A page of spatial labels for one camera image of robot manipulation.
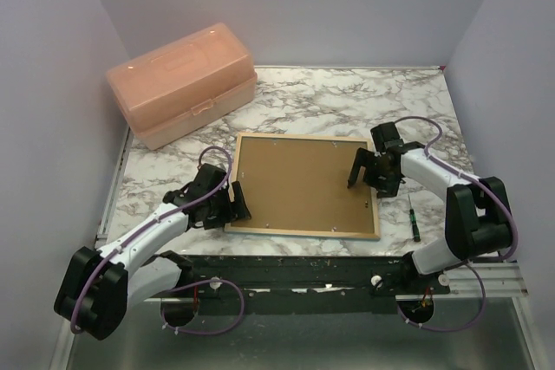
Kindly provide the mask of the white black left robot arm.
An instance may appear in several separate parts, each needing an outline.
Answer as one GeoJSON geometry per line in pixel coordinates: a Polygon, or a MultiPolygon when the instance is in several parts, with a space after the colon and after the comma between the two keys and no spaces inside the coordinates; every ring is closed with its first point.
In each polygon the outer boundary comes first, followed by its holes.
{"type": "Polygon", "coordinates": [[[185,295],[203,284],[226,285],[222,278],[200,280],[166,243],[191,228],[223,227],[250,218],[241,184],[217,166],[203,164],[193,181],[169,191],[137,227],[98,250],[80,248],[71,258],[54,304],[73,334],[101,341],[121,324],[127,309],[152,295],[185,295]]]}

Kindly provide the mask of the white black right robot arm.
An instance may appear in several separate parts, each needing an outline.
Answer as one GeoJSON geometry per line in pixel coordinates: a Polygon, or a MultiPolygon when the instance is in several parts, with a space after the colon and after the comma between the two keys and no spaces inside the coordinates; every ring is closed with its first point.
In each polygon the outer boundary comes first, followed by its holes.
{"type": "Polygon", "coordinates": [[[502,261],[516,250],[518,231],[504,183],[456,169],[430,152],[430,144],[406,142],[395,122],[371,129],[375,149],[359,148],[348,177],[353,187],[359,176],[378,198],[393,198],[405,179],[412,179],[445,204],[443,237],[403,256],[401,287],[421,292],[430,275],[457,267],[477,256],[505,250],[502,261]]]}

